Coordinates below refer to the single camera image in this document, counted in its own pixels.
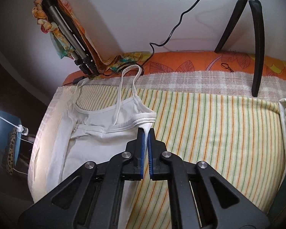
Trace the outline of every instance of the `striped bed sheet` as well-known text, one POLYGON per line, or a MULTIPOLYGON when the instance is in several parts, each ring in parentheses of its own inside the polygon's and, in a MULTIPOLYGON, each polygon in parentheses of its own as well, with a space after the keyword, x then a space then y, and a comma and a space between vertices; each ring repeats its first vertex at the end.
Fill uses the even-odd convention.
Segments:
MULTIPOLYGON (((45 177, 54 135, 74 86, 61 90, 33 148, 28 180, 35 202, 46 194, 45 177)), ((277 103, 229 95, 152 89, 137 92, 143 103, 157 112, 153 125, 156 138, 165 142, 169 151, 185 161, 208 162, 258 208, 269 209, 285 164, 277 103)), ((86 85, 77 104, 86 110, 102 109, 115 104, 116 94, 115 86, 86 85)), ((131 89, 123 88, 123 99, 130 96, 131 89)), ((146 162, 127 228, 169 227, 167 184, 149 180, 146 162)))

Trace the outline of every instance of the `white cord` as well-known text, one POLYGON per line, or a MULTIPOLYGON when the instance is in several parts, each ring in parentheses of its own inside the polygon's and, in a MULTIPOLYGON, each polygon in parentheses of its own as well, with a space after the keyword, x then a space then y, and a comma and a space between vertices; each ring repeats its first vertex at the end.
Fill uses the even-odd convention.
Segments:
POLYGON ((17 134, 17 138, 19 138, 19 139, 21 139, 21 140, 23 140, 23 141, 29 142, 29 141, 27 141, 27 140, 25 140, 25 139, 20 138, 20 137, 18 136, 18 134, 17 134))
POLYGON ((25 174, 25 175, 27 175, 27 173, 24 173, 24 172, 18 171, 18 170, 14 169, 14 168, 13 168, 13 170, 14 170, 14 171, 17 171, 17 172, 19 172, 19 173, 21 173, 21 174, 25 174))

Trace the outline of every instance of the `white wall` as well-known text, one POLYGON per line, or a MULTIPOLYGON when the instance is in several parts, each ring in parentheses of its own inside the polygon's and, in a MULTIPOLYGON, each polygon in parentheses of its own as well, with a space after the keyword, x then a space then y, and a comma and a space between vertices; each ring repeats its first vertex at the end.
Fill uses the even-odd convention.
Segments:
MULTIPOLYGON (((0 1, 0 50, 14 68, 51 96, 78 68, 60 60, 50 37, 31 15, 34 0, 0 1)), ((68 0, 104 58, 122 52, 151 51, 162 43, 180 14, 196 0, 68 0)), ((156 52, 214 50, 237 0, 201 0, 186 14, 165 48, 156 52)), ((260 0, 265 23, 265 53, 286 60, 286 0, 260 0)), ((254 53, 252 15, 247 4, 224 50, 254 53)))

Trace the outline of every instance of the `white tank top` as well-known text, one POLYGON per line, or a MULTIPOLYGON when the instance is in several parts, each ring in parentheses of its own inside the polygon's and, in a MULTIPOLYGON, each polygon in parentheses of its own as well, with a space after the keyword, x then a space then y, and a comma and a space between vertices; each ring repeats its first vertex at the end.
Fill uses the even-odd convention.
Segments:
MULTIPOLYGON (((76 86, 73 98, 63 112, 48 168, 46 188, 50 192, 59 183, 87 161, 97 164, 109 161, 114 155, 125 151, 127 142, 137 138, 138 128, 143 128, 145 139, 156 120, 156 113, 146 107, 137 95, 134 83, 141 74, 138 65, 131 65, 122 72, 117 102, 101 110, 83 110, 76 105, 86 78, 76 86), (132 97, 121 101, 123 76, 138 68, 132 83, 132 97)), ((125 228, 131 212, 131 200, 137 182, 126 181, 124 185, 118 228, 125 228)))

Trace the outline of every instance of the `elastic band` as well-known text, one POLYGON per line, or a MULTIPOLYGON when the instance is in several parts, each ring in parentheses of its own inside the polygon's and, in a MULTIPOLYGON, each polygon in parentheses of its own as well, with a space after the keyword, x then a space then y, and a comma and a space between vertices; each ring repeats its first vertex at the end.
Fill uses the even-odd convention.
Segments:
POLYGON ((132 69, 135 69, 135 68, 138 68, 138 73, 136 74, 136 76, 134 77, 133 81, 132 81, 132 96, 135 96, 137 95, 137 90, 136 90, 136 87, 134 85, 134 83, 136 82, 136 80, 140 77, 141 73, 142 73, 142 69, 139 65, 131 65, 131 66, 128 66, 126 67, 123 71, 122 71, 122 76, 121 76, 121 82, 120 82, 120 85, 119 85, 119 89, 118 89, 118 96, 117 96, 117 99, 116 99, 116 111, 114 113, 114 116, 113 116, 113 119, 112 119, 112 125, 115 125, 117 120, 118 120, 118 115, 119 115, 119 112, 120 112, 120 109, 121 109, 121 101, 122 101, 122 84, 123 84, 123 77, 124 75, 132 70, 132 69))

